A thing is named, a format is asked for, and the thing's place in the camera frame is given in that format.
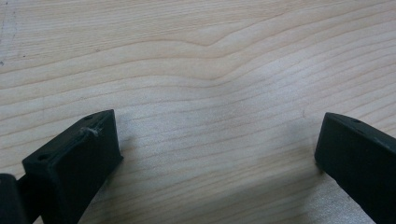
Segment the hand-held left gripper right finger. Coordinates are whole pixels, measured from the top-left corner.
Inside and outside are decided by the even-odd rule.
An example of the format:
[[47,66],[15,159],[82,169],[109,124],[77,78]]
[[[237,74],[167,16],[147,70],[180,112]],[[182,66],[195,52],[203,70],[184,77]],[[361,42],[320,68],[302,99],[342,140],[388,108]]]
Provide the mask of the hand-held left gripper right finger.
[[315,160],[376,224],[396,224],[396,138],[327,113]]

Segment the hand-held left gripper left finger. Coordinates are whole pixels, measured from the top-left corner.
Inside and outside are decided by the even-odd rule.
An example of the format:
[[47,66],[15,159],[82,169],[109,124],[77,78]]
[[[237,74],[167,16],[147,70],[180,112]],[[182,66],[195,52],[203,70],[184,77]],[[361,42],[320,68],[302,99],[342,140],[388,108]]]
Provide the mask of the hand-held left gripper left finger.
[[114,111],[80,119],[23,159],[28,219],[77,224],[121,161]]

